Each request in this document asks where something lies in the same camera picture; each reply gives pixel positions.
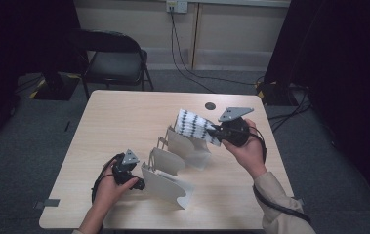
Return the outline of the white expandable divider rack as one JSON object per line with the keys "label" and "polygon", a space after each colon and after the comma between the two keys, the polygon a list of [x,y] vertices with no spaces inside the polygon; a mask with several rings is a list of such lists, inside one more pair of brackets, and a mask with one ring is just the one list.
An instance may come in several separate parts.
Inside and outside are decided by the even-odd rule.
{"label": "white expandable divider rack", "polygon": [[203,171],[212,153],[203,139],[178,134],[172,126],[141,165],[145,189],[152,195],[185,209],[194,186],[179,178],[179,171],[192,167]]}

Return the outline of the dark curtain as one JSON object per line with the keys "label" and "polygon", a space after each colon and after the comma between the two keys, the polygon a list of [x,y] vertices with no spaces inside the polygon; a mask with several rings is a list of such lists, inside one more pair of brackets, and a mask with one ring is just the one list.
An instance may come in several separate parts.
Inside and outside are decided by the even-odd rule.
{"label": "dark curtain", "polygon": [[291,0],[265,80],[307,87],[370,185],[370,0]]}

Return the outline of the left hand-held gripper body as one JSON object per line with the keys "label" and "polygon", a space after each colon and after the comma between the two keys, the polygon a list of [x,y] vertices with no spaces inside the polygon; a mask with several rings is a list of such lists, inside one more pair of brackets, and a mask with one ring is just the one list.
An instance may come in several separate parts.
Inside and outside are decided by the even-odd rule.
{"label": "left hand-held gripper body", "polygon": [[132,170],[140,162],[138,156],[130,149],[125,153],[113,157],[115,163],[112,165],[112,173],[117,185],[121,185],[134,178]]}

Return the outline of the white wall socket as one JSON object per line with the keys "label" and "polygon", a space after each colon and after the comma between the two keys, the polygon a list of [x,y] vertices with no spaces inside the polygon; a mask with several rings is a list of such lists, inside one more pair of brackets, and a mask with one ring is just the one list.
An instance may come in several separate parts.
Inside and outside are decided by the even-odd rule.
{"label": "white wall socket", "polygon": [[168,13],[186,14],[188,3],[183,0],[166,0],[166,11]]}

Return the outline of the white cloth with black pattern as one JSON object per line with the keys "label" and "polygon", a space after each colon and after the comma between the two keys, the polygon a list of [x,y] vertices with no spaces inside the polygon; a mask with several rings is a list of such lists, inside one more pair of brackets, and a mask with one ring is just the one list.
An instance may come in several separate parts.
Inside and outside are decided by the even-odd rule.
{"label": "white cloth with black pattern", "polygon": [[211,136],[208,133],[209,130],[215,131],[211,121],[188,110],[181,109],[179,111],[174,127],[177,134],[203,139],[206,142],[220,146],[221,142],[215,136]]}

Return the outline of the person's right hand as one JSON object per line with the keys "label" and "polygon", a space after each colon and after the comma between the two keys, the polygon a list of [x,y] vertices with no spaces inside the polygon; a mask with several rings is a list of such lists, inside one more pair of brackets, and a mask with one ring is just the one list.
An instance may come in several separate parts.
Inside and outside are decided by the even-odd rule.
{"label": "person's right hand", "polygon": [[256,124],[246,118],[245,122],[250,127],[250,133],[247,142],[237,147],[224,140],[224,147],[236,158],[236,161],[248,172],[252,179],[256,179],[267,172],[263,159],[263,148],[257,137]]}

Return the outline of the black stand base with striped tape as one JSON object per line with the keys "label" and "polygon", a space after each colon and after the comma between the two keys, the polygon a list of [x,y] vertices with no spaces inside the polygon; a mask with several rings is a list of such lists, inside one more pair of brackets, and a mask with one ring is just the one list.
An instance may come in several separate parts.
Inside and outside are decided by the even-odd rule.
{"label": "black stand base with striped tape", "polygon": [[80,79],[70,74],[42,73],[41,81],[29,95],[32,99],[70,100]]}

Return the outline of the person's left hand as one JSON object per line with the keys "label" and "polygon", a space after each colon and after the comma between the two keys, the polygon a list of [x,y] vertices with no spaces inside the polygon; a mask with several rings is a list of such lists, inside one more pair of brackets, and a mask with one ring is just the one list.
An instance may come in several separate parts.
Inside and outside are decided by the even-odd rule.
{"label": "person's left hand", "polygon": [[132,188],[138,179],[133,177],[124,184],[118,185],[115,182],[112,167],[108,166],[100,178],[93,208],[100,213],[107,213],[111,207],[122,197],[122,195]]}

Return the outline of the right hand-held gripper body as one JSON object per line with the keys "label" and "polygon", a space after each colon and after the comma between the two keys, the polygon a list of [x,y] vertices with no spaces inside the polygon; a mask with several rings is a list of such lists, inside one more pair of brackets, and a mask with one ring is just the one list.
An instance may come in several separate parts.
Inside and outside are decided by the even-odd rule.
{"label": "right hand-held gripper body", "polygon": [[243,116],[253,111],[251,107],[228,107],[219,117],[219,126],[224,130],[218,135],[226,136],[225,140],[234,146],[243,146],[250,135],[249,126]]}

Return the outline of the black folding chair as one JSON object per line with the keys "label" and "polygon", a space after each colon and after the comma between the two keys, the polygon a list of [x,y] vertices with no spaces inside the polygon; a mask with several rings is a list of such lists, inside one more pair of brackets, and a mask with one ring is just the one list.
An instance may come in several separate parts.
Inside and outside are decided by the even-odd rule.
{"label": "black folding chair", "polygon": [[76,49],[94,53],[91,59],[80,56],[80,62],[87,63],[81,73],[86,98],[90,98],[88,83],[107,87],[141,85],[144,91],[148,82],[154,89],[147,68],[147,51],[132,37],[116,31],[76,28],[68,32],[66,39]]}

